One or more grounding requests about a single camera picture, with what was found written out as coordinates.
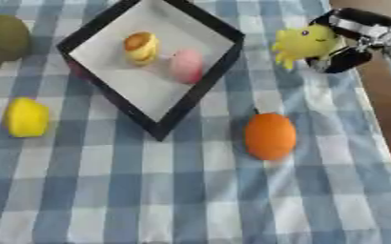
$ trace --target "olive green fruit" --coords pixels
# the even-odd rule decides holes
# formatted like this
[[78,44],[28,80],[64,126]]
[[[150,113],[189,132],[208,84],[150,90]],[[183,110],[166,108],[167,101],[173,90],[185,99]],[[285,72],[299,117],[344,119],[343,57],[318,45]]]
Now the olive green fruit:
[[25,23],[9,15],[0,15],[0,67],[28,54],[31,34]]

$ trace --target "pink ball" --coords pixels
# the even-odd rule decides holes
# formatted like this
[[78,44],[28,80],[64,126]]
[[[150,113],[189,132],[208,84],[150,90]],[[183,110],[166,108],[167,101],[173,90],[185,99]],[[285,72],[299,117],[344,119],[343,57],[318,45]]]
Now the pink ball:
[[203,75],[203,58],[194,50],[181,50],[171,61],[171,73],[180,82],[194,84]]

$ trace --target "tablecloth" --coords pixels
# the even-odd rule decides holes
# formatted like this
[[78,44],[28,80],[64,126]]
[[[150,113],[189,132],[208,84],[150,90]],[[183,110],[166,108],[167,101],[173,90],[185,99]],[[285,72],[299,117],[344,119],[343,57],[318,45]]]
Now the tablecloth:
[[[244,51],[156,142],[55,48],[113,2],[0,0],[34,37],[31,56],[0,70],[0,243],[391,244],[391,156],[357,73],[301,62],[288,72],[269,49],[277,30],[327,4],[195,1],[247,34]],[[45,136],[11,138],[1,126],[17,96],[49,106]],[[280,162],[244,150],[254,105],[296,125],[296,148]]]

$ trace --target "toy burger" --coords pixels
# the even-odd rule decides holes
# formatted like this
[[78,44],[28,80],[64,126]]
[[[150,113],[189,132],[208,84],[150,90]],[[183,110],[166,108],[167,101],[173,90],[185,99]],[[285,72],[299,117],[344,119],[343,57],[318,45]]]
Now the toy burger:
[[158,39],[149,32],[137,32],[124,40],[126,57],[137,66],[151,64],[158,54]]

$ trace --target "orange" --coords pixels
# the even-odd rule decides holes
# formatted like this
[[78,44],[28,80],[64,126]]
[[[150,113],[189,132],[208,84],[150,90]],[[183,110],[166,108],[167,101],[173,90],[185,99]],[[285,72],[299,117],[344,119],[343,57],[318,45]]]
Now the orange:
[[276,113],[252,117],[244,137],[247,151],[262,160],[279,160],[297,143],[297,132],[292,122]]

